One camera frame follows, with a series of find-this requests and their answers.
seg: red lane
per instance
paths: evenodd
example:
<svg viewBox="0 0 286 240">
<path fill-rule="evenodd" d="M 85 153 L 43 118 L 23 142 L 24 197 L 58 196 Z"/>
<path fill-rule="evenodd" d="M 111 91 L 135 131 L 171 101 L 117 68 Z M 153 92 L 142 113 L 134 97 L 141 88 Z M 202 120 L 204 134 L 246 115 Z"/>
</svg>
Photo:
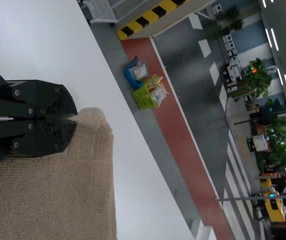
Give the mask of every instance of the red lane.
<svg viewBox="0 0 286 240">
<path fill-rule="evenodd" d="M 160 108 L 153 110 L 159 127 L 204 225 L 214 228 L 218 240 L 234 239 L 223 210 L 215 202 L 214 190 L 150 39 L 131 39 L 121 43 L 129 60 L 138 56 L 141 61 L 147 61 L 150 75 L 157 74 L 159 77 L 164 77 L 163 83 L 170 95 L 162 102 Z"/>
</svg>

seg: street lamp pole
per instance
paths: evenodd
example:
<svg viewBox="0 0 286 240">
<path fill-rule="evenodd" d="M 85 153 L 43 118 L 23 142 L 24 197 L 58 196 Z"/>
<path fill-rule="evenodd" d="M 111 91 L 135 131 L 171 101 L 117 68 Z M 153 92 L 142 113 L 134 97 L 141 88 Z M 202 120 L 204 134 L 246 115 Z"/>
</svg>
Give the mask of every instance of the street lamp pole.
<svg viewBox="0 0 286 240">
<path fill-rule="evenodd" d="M 275 113 L 272 113 L 271 115 L 266 115 L 266 116 L 262 116 L 262 117 L 256 117 L 256 118 L 254 118 L 254 119 L 237 122 L 237 123 L 234 123 L 234 125 L 243 124 L 243 123 L 248 123 L 248 122 L 250 122 L 250 121 L 259 120 L 259 119 L 268 118 L 268 117 L 276 117 L 276 116 L 279 115 L 279 114 L 286 114 L 286 109 L 281 110 L 281 111 L 277 111 L 277 112 L 275 112 Z"/>
<path fill-rule="evenodd" d="M 267 199 L 286 199 L 286 195 L 278 195 L 270 194 L 274 196 L 248 196 L 248 197 L 232 197 L 232 198 L 219 198 L 216 197 L 216 202 L 225 202 L 225 201 L 240 201 L 240 200 L 267 200 Z"/>
</svg>

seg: gray floor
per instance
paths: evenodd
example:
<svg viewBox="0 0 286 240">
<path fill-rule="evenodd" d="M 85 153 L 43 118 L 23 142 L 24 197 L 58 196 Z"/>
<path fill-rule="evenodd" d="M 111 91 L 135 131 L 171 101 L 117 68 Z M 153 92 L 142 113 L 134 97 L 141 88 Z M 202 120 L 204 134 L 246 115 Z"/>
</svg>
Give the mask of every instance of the gray floor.
<svg viewBox="0 0 286 240">
<path fill-rule="evenodd" d="M 235 172 L 227 155 L 229 126 L 224 109 L 219 100 L 222 84 L 225 80 L 222 72 L 225 67 L 225 49 L 222 40 L 217 40 L 211 23 L 199 17 L 204 30 L 193 29 L 187 18 L 166 32 L 154 38 L 158 52 L 166 66 L 167 73 L 180 104 L 191 127 L 192 133 L 203 155 L 206 167 L 212 177 L 219 197 L 223 197 L 224 189 L 232 196 L 225 177 L 226 164 L 229 165 L 234 179 Z M 204 58 L 198 41 L 207 39 L 211 54 Z M 216 63 L 220 77 L 214 85 L 209 69 Z M 238 222 L 249 239 L 236 203 L 232 202 Z M 247 214 L 250 211 L 244 203 Z M 256 239 L 260 239 L 258 221 L 253 220 L 252 226 Z"/>
<path fill-rule="evenodd" d="M 132 97 L 133 89 L 123 76 L 123 69 L 128 59 L 114 30 L 107 24 L 93 24 L 91 29 L 186 223 L 191 227 L 194 219 L 200 220 L 198 211 L 153 112 L 148 109 L 140 110 Z M 206 59 L 198 44 L 199 40 L 205 38 L 208 39 L 212 51 Z M 226 164 L 229 164 L 234 179 L 236 177 L 227 155 L 229 128 L 218 97 L 224 78 L 221 74 L 214 86 L 209 73 L 209 68 L 214 61 L 220 72 L 225 66 L 220 48 L 222 43 L 217 42 L 211 30 L 192 29 L 187 18 L 155 38 L 155 44 L 176 94 L 180 97 L 180 103 L 218 194 L 223 197 L 224 189 L 226 189 L 231 196 L 231 189 L 225 179 Z M 232 205 L 244 235 L 246 239 L 249 239 L 240 212 L 235 203 Z M 244 205 L 249 215 L 252 209 Z M 252 220 L 251 223 L 256 239 L 260 239 L 258 221 Z"/>
<path fill-rule="evenodd" d="M 200 220 L 198 211 L 153 112 L 140 110 L 133 98 L 133 89 L 123 76 L 128 59 L 114 29 L 106 24 L 93 24 L 91 29 L 187 225 L 191 227 L 194 219 Z"/>
</svg>

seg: package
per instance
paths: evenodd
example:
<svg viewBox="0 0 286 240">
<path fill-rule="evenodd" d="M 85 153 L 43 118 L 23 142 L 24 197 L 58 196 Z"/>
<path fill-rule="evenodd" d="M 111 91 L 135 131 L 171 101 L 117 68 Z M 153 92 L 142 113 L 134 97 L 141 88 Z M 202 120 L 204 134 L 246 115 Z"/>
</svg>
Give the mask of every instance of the package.
<svg viewBox="0 0 286 240">
<path fill-rule="evenodd" d="M 154 89 L 156 88 L 158 85 L 160 85 L 160 83 L 162 82 L 163 77 L 162 76 L 154 76 L 151 80 L 151 82 L 148 84 L 147 88 L 150 89 Z"/>
<path fill-rule="evenodd" d="M 166 98 L 168 95 L 168 92 L 165 90 L 165 87 L 163 84 L 158 85 L 151 93 L 151 97 L 159 107 L 162 103 L 162 101 Z"/>
<path fill-rule="evenodd" d="M 143 81 L 146 77 L 148 77 L 147 64 L 141 61 L 138 61 L 137 65 L 131 67 L 129 71 L 131 72 L 133 78 L 139 82 Z"/>
</svg>

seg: yellow toy car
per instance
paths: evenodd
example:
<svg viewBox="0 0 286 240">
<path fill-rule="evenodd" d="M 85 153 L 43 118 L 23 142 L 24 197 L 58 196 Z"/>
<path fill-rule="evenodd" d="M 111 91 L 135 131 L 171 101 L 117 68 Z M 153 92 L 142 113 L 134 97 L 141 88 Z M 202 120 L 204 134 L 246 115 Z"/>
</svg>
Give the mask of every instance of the yellow toy car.
<svg viewBox="0 0 286 240">
<path fill-rule="evenodd" d="M 253 196 L 275 196 L 278 195 L 276 191 L 267 190 L 264 193 L 256 193 Z M 254 205 L 254 208 L 257 211 L 261 212 L 259 215 L 259 221 L 264 223 L 268 219 L 271 222 L 285 222 L 286 211 L 281 199 L 266 199 L 266 200 L 257 200 L 257 204 Z"/>
</svg>

